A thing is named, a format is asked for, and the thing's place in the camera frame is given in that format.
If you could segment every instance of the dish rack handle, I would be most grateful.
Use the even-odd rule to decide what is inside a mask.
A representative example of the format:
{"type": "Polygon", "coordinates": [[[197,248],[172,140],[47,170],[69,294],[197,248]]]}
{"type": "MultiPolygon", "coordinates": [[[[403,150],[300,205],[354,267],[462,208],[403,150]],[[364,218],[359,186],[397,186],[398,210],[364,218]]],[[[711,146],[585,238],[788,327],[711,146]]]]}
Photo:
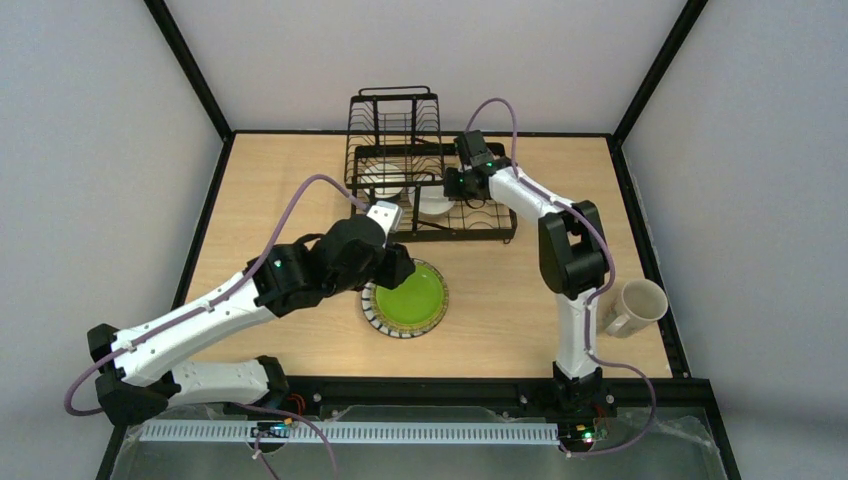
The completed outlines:
{"type": "Polygon", "coordinates": [[[386,90],[424,90],[424,93],[430,93],[430,87],[426,85],[407,85],[403,87],[366,87],[359,89],[359,95],[365,95],[364,92],[377,92],[386,90]]]}

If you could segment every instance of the wall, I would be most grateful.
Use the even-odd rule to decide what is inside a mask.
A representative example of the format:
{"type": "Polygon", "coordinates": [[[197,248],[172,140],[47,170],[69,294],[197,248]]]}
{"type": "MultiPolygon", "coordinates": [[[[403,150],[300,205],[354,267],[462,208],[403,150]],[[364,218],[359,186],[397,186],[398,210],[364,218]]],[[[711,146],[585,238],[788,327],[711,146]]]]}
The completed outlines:
{"type": "MultiPolygon", "coordinates": [[[[443,129],[508,99],[528,131],[611,132],[682,0],[174,0],[232,128],[347,128],[359,88],[431,86],[443,129]]],[[[503,107],[481,128],[509,129],[503,107]]]]}
{"type": "Polygon", "coordinates": [[[838,0],[709,2],[625,144],[743,478],[845,474],[846,25],[838,0]]]}
{"type": "Polygon", "coordinates": [[[140,1],[4,1],[0,65],[0,477],[94,478],[85,332],[167,311],[221,142],[140,1]]]}

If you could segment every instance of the wooden table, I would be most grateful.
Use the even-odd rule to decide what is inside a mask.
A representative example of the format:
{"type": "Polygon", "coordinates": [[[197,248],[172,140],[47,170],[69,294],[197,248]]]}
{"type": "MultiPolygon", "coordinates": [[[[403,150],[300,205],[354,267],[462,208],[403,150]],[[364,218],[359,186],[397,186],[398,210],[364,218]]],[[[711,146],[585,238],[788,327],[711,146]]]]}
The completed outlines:
{"type": "MultiPolygon", "coordinates": [[[[498,138],[509,150],[510,139],[498,138]]],[[[188,300],[221,284],[262,250],[300,183],[314,173],[343,179],[343,135],[238,134],[203,242],[188,300]]],[[[589,199],[601,214],[618,270],[604,312],[621,285],[642,269],[603,138],[520,138],[521,166],[550,190],[589,199]]],[[[347,218],[348,202],[332,187],[314,184],[303,196],[278,243],[324,232],[347,218]]],[[[450,306],[426,335],[398,340],[377,332],[358,307],[356,293],[317,308],[239,332],[196,355],[203,361],[280,359],[287,374],[368,377],[549,377],[557,345],[556,305],[538,268],[536,226],[519,220],[509,245],[498,241],[408,243],[410,254],[437,267],[450,306]]],[[[629,339],[598,336],[600,356],[671,373],[656,326],[629,339]]],[[[633,376],[606,369],[607,377],[633,376]]]]}

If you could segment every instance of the white mug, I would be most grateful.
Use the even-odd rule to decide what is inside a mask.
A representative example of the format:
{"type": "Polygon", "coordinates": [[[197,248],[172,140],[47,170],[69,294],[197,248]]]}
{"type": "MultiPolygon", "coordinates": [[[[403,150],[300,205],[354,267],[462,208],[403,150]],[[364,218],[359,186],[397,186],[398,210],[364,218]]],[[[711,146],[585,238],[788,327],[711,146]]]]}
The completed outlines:
{"type": "Polygon", "coordinates": [[[631,280],[624,284],[604,321],[607,335],[627,338],[656,322],[668,310],[668,297],[656,283],[631,280]]]}

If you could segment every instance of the dish rack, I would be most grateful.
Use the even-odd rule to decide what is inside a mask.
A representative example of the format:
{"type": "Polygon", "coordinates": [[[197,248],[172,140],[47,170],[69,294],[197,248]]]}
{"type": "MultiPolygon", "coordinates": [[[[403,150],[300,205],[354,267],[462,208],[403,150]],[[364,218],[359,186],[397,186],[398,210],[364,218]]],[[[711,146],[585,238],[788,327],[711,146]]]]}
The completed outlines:
{"type": "MultiPolygon", "coordinates": [[[[500,143],[487,143],[505,155],[500,143]]],[[[420,211],[421,188],[442,186],[445,167],[459,166],[453,143],[442,143],[439,97],[426,86],[363,88],[350,99],[345,156],[345,184],[357,198],[386,200],[403,208],[396,242],[501,240],[515,237],[515,212],[493,200],[457,201],[444,215],[420,211]],[[374,171],[390,172],[379,178],[374,171]],[[378,189],[400,193],[378,198],[378,189]],[[414,202],[410,202],[413,193],[414,202]]]]}

